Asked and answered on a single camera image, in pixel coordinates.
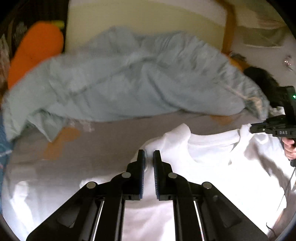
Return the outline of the person's right hand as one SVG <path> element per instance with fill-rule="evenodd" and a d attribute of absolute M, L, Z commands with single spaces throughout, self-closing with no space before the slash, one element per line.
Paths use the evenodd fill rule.
<path fill-rule="evenodd" d="M 295 142 L 291 138 L 281 139 L 284 145 L 285 156 L 289 160 L 294 160 L 296 158 Z"/>

